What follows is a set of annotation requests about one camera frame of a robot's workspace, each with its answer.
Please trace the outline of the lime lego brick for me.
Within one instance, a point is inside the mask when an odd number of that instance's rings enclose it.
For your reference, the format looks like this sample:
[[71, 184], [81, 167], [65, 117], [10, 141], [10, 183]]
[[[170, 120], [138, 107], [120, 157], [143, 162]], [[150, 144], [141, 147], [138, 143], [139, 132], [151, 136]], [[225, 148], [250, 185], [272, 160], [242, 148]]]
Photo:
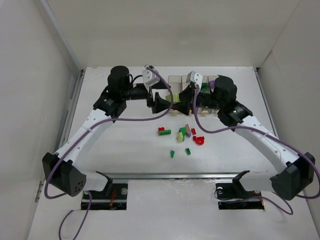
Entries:
[[178, 93], [174, 93], [174, 94], [173, 94], [173, 102], [174, 102], [174, 103], [180, 102], [180, 96], [179, 96]]
[[171, 102], [172, 101], [172, 97], [170, 94], [168, 94], [165, 99], [168, 101], [168, 102]]

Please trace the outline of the purple lego brick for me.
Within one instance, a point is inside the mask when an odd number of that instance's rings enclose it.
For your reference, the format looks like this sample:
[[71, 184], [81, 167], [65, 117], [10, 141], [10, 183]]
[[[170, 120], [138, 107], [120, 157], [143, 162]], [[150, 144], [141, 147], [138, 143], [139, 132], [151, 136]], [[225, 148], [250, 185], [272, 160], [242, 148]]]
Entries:
[[208, 84], [209, 84], [209, 87], [210, 87], [211, 90], [213, 90], [215, 88], [215, 81], [214, 80], [210, 80], [208, 82]]

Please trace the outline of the green purple yellow lego cluster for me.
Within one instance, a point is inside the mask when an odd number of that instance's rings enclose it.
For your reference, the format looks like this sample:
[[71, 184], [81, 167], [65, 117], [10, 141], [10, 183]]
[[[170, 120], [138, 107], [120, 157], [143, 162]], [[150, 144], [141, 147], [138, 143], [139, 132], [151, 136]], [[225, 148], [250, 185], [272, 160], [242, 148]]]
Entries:
[[182, 143], [185, 140], [185, 137], [189, 138], [191, 137], [191, 135], [192, 135], [191, 129], [189, 125], [186, 124], [184, 127], [181, 127], [179, 129], [176, 139], [179, 143]]

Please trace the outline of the green lego plate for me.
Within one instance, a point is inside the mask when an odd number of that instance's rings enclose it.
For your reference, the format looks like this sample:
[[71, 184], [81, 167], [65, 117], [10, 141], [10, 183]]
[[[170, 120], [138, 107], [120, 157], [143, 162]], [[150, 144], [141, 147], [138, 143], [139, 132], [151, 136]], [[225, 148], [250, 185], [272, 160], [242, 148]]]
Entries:
[[166, 136], [166, 135], [170, 135], [171, 133], [172, 133], [172, 131], [170, 129], [158, 131], [159, 136]]

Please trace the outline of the red round lego piece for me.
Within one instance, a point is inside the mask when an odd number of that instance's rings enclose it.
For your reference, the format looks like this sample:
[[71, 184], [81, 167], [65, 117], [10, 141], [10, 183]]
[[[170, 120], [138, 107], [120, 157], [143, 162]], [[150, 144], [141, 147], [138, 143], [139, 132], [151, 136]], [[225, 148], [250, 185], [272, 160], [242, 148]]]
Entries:
[[203, 145], [205, 143], [205, 137], [204, 136], [195, 136], [194, 135], [192, 137], [192, 139], [199, 146], [201, 146], [201, 145]]

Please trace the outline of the small green lego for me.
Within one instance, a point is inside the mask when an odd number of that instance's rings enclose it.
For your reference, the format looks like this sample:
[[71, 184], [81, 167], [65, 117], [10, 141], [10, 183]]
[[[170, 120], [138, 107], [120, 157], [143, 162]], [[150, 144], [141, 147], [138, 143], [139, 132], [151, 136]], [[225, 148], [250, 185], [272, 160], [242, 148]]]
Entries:
[[175, 151], [174, 151], [174, 150], [171, 150], [171, 151], [170, 151], [170, 157], [173, 158], [174, 156], [175, 156]]
[[186, 149], [185, 149], [185, 152], [186, 152], [186, 154], [187, 154], [188, 156], [191, 155], [191, 151], [190, 151], [189, 148], [186, 148]]

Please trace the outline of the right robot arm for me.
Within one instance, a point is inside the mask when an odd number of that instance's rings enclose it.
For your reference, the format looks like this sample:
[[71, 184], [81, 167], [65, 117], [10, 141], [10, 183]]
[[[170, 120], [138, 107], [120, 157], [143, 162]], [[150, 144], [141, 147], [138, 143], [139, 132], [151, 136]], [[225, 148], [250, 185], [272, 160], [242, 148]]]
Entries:
[[242, 171], [228, 184], [231, 198], [244, 198], [251, 191], [269, 191], [290, 201], [313, 182], [314, 176], [320, 175], [310, 153], [301, 153], [268, 133], [253, 112], [237, 101], [238, 88], [231, 78], [218, 75], [209, 92], [201, 91], [203, 76], [195, 71], [186, 76], [186, 83], [188, 86], [179, 94], [178, 111], [187, 115], [189, 112], [197, 114], [202, 107], [217, 110], [225, 130], [247, 140], [276, 170], [274, 176]]

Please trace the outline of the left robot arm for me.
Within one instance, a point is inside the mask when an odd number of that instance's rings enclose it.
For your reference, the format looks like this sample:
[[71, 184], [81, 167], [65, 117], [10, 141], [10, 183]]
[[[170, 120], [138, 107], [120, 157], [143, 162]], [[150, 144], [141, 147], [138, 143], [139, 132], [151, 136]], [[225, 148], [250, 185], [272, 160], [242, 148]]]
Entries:
[[173, 108], [173, 101], [165, 104], [159, 115], [149, 118], [121, 118], [127, 107], [127, 101], [153, 99], [151, 88], [161, 83], [167, 90], [171, 87], [151, 65], [146, 65], [142, 73], [143, 83], [136, 86], [130, 79], [126, 66], [118, 65], [111, 69], [108, 85], [102, 91], [82, 126], [55, 153], [46, 153], [42, 158], [46, 183], [44, 196], [57, 199], [57, 195], [48, 193], [49, 185], [59, 189], [61, 196], [77, 196], [80, 192], [96, 191], [108, 195], [112, 188], [112, 179], [101, 172], [82, 173], [83, 160], [100, 136], [115, 122], [150, 122], [164, 117]]

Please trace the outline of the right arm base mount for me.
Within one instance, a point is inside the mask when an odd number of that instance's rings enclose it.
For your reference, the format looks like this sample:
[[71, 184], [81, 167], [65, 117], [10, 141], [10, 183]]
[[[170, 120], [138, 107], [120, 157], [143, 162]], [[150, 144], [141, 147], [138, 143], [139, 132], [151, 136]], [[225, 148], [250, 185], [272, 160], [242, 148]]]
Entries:
[[261, 193], [246, 191], [232, 182], [215, 184], [214, 196], [218, 200], [219, 210], [264, 210]]

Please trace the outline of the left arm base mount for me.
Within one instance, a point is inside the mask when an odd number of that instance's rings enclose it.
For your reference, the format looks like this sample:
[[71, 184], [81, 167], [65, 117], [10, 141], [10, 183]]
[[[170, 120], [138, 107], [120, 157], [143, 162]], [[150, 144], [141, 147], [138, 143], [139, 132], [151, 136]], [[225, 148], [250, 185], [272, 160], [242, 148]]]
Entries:
[[127, 209], [129, 185], [128, 182], [116, 181], [113, 183], [110, 193], [91, 190], [90, 210], [93, 211], [124, 211]]

